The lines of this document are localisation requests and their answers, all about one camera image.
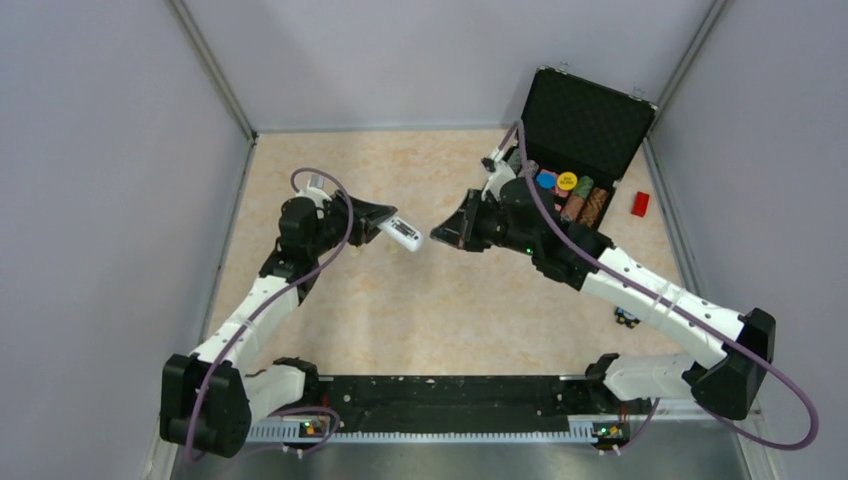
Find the white remote control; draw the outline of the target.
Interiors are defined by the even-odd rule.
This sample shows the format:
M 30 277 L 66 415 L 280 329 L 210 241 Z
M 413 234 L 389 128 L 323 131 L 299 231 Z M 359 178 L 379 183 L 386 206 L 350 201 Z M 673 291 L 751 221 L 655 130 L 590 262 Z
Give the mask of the white remote control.
M 422 233 L 398 215 L 384 220 L 378 228 L 410 252 L 417 252 L 423 244 Z

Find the AAA battery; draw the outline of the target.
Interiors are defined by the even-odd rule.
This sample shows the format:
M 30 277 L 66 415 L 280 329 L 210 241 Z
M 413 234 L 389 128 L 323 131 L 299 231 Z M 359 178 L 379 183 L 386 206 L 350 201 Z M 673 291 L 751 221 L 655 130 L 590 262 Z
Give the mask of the AAA battery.
M 408 238 L 411 238 L 411 239 L 417 239 L 418 238 L 418 232 L 414 228 L 412 228 L 411 226 L 409 226 L 405 222 L 402 222 L 398 219 L 396 219 L 392 223 L 392 227 L 399 234 L 403 235 L 404 237 L 408 237 Z

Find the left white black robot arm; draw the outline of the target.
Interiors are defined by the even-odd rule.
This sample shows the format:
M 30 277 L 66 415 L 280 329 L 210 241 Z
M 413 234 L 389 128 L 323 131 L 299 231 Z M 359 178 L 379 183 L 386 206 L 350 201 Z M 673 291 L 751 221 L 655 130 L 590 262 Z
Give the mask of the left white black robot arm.
M 282 360 L 253 374 L 247 369 L 309 295 L 323 268 L 321 256 L 334 257 L 346 245 L 363 246 L 391 232 L 397 212 L 317 187 L 285 201 L 273 250 L 245 299 L 201 345 L 165 362 L 160 438 L 229 458 L 241 450 L 250 428 L 275 410 L 314 410 L 321 388 L 308 378 L 312 364 Z

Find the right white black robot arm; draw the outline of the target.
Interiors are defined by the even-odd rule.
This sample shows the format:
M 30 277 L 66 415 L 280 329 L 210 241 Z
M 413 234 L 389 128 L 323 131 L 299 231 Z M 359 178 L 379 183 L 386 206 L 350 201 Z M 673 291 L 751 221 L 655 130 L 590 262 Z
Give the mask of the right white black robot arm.
M 605 354 L 586 373 L 589 404 L 612 412 L 624 401 L 691 398 L 729 420 L 748 416 L 766 370 L 731 347 L 737 342 L 772 362 L 775 318 L 760 308 L 747 314 L 713 304 L 665 280 L 592 227 L 555 215 L 552 194 L 531 192 L 519 178 L 494 198 L 471 189 L 433 240 L 468 252 L 501 247 L 526 254 L 544 277 L 613 303 L 682 348 L 659 356 Z

